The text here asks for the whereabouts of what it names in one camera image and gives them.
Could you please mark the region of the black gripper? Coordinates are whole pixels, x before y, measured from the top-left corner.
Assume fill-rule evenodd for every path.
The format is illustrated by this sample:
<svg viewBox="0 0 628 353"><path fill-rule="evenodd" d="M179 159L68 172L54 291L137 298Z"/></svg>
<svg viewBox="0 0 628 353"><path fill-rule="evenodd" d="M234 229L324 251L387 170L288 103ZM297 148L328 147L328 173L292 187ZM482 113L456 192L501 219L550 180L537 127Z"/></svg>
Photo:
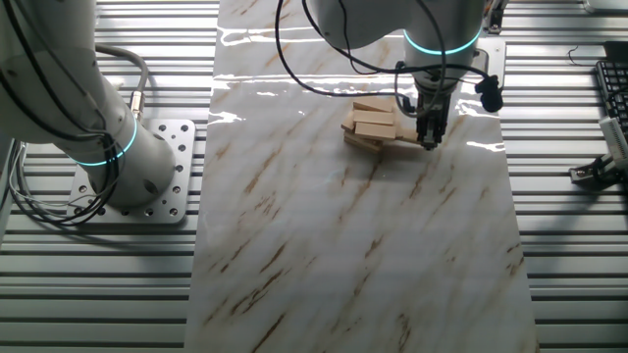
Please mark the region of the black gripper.
<svg viewBox="0 0 628 353"><path fill-rule="evenodd" d="M416 132L417 141L421 146L426 147L429 144L431 149L436 149L442 143L445 134L445 124L447 123L449 113L450 100L450 95L418 96Z"/></svg>

